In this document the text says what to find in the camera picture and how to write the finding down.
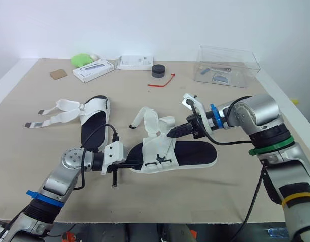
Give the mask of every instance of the red object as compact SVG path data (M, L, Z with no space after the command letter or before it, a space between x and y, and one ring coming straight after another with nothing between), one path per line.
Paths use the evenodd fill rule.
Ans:
M196 237L197 237L197 232L196 231L194 231L194 230L190 230L191 231L191 234L193 235L193 238L195 238L196 239Z
M154 85L154 84L149 84L150 87L165 87L171 80L173 77L175 77L175 73L171 74L171 78L169 79L169 81L167 83L165 83L164 85Z
M74 233L69 231L62 234L62 242L76 242L76 237Z

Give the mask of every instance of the red wire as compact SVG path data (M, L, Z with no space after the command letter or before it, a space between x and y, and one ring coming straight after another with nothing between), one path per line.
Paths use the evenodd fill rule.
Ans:
M169 79L169 81L167 83L165 83L164 85L154 85L154 84L149 84L150 87L165 87L171 80L173 77L175 77L175 73L171 74L171 78Z

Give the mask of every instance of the green ring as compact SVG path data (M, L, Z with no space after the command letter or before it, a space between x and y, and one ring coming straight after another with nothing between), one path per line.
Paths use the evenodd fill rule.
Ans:
M263 147L263 148L260 148L260 149L251 149L249 151L249 154L250 155L257 155L257 154L263 154L263 153L268 153L270 151L273 151L273 150L278 150L280 148L283 148L291 143L294 142L294 138L293 136L291 136L290 138L282 141L282 142L279 142L275 145L271 145L271 146L267 146L267 147Z

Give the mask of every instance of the yellow band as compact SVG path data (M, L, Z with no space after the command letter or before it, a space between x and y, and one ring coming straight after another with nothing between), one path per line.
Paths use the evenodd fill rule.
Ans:
M291 201L292 199L295 199L295 198L301 198L301 197L310 197L310 193L294 193L294 194L291 194L290 196L287 196L286 198L284 198L284 200L282 201L282 207L284 208L285 204L288 201Z

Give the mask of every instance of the clear plastic box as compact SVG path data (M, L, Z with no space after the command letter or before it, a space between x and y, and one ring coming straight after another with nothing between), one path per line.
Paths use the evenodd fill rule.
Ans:
M250 51L200 46L200 62L196 64L194 79L246 88L259 70Z

